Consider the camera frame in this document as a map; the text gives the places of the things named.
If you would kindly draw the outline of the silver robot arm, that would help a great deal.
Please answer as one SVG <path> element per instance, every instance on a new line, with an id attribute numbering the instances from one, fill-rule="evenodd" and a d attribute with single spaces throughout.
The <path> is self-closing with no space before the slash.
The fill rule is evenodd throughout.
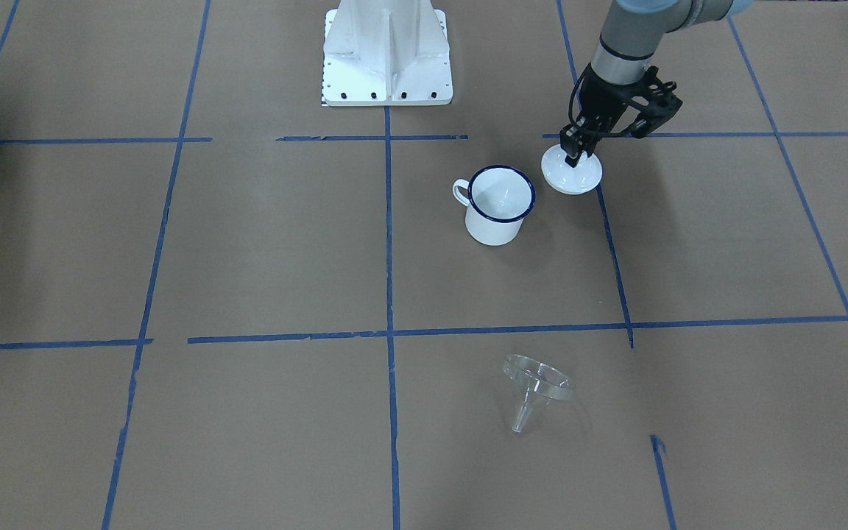
<path id="1" fill-rule="evenodd" d="M 604 138 L 645 138 L 679 112 L 676 82 L 651 60 L 663 36 L 741 13 L 750 1 L 613 1 L 592 60 L 575 81 L 559 143 L 570 167 Z"/>

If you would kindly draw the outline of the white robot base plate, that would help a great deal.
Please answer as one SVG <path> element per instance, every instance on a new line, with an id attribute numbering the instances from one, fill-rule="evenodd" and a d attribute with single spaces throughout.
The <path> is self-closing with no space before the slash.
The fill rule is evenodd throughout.
<path id="1" fill-rule="evenodd" d="M 448 105 L 448 21 L 431 1 L 341 1 L 324 18 L 321 103 Z"/>

